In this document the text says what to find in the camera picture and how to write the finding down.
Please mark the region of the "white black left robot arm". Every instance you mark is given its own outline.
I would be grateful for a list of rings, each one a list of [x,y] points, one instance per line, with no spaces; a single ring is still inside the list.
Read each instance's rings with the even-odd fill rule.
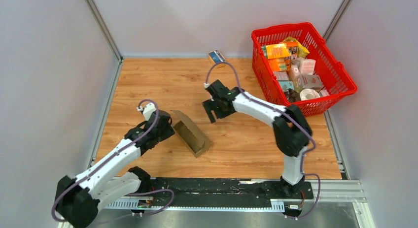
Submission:
[[[60,179],[51,209],[55,221],[86,228],[101,210],[123,196],[157,193],[151,190],[150,175],[138,166],[114,179],[126,165],[174,135],[169,113],[153,105],[147,106],[142,113],[145,121],[130,129],[104,158],[75,177]]]

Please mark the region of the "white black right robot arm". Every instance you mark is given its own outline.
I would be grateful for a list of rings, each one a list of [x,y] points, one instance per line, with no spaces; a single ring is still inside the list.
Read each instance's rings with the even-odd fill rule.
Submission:
[[[205,83],[210,98],[202,103],[211,123],[233,113],[251,116],[273,129],[278,149],[284,154],[284,169],[280,177],[280,190],[284,197],[293,198],[300,191],[305,176],[302,173],[302,157],[308,150],[312,129],[300,108],[285,107],[257,97],[247,91],[224,86],[219,80]]]

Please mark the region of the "brown cardboard box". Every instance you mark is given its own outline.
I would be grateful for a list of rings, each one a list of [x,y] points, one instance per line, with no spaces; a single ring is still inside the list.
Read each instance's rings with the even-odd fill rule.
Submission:
[[[178,117],[173,129],[195,158],[198,158],[213,146],[210,138],[190,117],[180,110],[172,110],[172,112]]]

